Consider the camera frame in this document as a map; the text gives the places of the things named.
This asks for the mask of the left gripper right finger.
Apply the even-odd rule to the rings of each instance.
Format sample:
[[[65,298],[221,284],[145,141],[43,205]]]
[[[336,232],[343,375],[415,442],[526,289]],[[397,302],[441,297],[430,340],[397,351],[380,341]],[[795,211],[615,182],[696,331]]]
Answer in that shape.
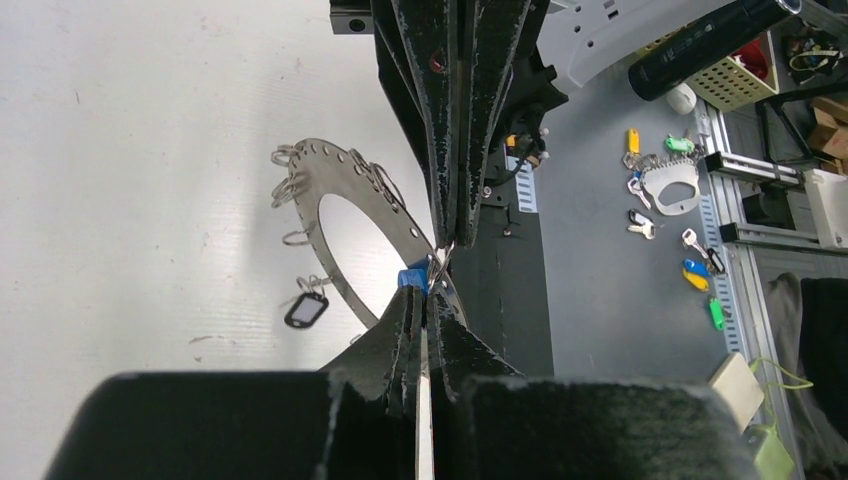
[[[486,478],[510,439],[496,388],[520,373],[457,320],[444,294],[430,293],[425,311],[435,477]]]

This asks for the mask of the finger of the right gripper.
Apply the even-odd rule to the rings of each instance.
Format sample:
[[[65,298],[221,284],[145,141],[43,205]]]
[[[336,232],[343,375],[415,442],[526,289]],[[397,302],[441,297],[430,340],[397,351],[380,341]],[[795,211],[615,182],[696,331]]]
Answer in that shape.
[[[465,3],[459,84],[457,244],[474,244],[488,149],[512,81],[528,1]]]
[[[378,77],[427,186],[434,245],[456,240],[458,3],[372,1]]]

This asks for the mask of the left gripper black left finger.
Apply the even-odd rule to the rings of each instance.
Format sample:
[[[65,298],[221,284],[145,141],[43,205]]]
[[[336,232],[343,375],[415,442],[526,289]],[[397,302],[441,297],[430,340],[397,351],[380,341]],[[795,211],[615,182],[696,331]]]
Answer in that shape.
[[[378,323],[321,369],[329,376],[323,479],[416,477],[424,295],[401,287]]]

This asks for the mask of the blue key tag with key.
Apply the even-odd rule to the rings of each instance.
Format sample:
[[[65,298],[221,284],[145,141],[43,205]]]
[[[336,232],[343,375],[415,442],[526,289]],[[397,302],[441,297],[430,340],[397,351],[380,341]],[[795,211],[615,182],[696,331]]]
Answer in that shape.
[[[400,270],[397,274],[397,287],[415,287],[420,289],[424,296],[427,296],[430,290],[429,267],[430,261],[427,258],[423,258]]]

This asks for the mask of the black key tag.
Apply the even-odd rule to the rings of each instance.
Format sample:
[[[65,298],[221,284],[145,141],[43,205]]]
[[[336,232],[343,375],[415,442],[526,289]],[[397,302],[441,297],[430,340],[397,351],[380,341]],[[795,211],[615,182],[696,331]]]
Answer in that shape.
[[[293,329],[304,330],[314,326],[329,307],[329,300],[314,292],[302,293],[284,316],[284,323]]]

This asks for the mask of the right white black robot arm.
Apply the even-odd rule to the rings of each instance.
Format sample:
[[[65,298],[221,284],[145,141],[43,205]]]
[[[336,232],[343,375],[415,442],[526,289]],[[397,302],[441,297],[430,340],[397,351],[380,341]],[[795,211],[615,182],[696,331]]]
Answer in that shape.
[[[478,230],[490,147],[521,111],[517,75],[548,31],[580,87],[637,48],[718,8],[715,1],[374,1],[379,77],[429,184],[438,247]]]

